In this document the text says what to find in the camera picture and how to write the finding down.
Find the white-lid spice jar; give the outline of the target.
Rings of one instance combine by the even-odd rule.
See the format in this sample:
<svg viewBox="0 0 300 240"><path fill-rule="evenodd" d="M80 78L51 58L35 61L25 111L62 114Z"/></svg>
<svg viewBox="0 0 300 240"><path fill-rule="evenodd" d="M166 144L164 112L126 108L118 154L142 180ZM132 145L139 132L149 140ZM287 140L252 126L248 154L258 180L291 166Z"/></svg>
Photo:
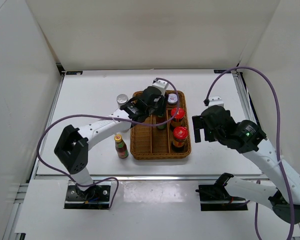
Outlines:
<svg viewBox="0 0 300 240"><path fill-rule="evenodd" d="M178 105L178 95L175 93L169 93L167 98L167 108L173 109Z"/></svg>

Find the red-lid sauce jar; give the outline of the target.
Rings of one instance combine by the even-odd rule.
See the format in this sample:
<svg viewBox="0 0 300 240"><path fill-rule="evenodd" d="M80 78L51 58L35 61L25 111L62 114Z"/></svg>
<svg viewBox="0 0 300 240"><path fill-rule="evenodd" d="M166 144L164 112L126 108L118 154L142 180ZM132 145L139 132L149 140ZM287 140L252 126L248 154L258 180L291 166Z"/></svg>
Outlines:
<svg viewBox="0 0 300 240"><path fill-rule="evenodd" d="M177 110L177 108L173 108L171 110L171 116L174 116L174 118L171 120L170 122L170 129L171 130L174 130L175 128L177 127L182 127L183 126L183 120L184 120L184 117L185 117L185 110L183 108L179 108Z"/></svg>
<svg viewBox="0 0 300 240"><path fill-rule="evenodd" d="M184 150L188 133L188 129L184 126L178 126L173 130L171 148L175 152L182 152Z"/></svg>

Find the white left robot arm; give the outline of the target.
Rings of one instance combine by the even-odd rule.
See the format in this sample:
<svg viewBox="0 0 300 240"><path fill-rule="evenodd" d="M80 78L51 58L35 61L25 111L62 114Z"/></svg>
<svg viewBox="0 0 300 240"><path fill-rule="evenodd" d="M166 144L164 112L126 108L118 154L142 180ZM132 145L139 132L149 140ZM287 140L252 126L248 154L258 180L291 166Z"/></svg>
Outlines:
<svg viewBox="0 0 300 240"><path fill-rule="evenodd" d="M76 193L83 200L96 197L96 187L87 169L88 153L95 145L114 135L144 123L151 116L165 113L168 83L153 83L143 92L128 100L105 119L82 127L66 126L54 148L54 154L64 165L76 186Z"/></svg>

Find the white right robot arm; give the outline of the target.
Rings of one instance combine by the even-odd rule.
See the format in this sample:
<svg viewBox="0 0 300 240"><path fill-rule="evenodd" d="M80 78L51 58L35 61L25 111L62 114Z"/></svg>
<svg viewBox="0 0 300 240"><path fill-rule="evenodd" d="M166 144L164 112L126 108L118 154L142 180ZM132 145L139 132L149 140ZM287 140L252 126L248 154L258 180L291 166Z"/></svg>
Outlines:
<svg viewBox="0 0 300 240"><path fill-rule="evenodd" d="M300 175L284 159L277 159L276 149L260 126L247 119L235 122L231 112L219 105L193 116L192 123L195 142L201 142L200 130L204 130L205 141L219 142L236 150L273 183L273 186L257 185L225 172L213 185L217 198L253 200L287 223L291 221L290 207L293 207L294 223L300 223Z"/></svg>

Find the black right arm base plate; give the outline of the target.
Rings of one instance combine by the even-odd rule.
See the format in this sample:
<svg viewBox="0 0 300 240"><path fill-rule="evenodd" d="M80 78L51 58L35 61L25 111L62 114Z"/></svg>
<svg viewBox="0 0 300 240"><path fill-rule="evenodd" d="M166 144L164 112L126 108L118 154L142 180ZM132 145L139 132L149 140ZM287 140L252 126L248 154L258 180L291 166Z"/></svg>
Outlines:
<svg viewBox="0 0 300 240"><path fill-rule="evenodd" d="M202 212L247 211L249 201L242 197L230 196L213 184L199 185L195 190L199 195Z"/></svg>

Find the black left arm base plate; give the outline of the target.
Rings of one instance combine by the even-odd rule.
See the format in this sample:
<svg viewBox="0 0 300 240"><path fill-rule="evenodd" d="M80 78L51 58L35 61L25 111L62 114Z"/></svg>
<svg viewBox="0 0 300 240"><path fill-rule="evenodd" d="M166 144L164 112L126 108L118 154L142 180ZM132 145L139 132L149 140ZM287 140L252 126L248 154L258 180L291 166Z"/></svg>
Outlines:
<svg viewBox="0 0 300 240"><path fill-rule="evenodd" d="M68 210L108 210L110 208L111 182L101 184L82 191L74 183L67 186L64 209Z"/></svg>

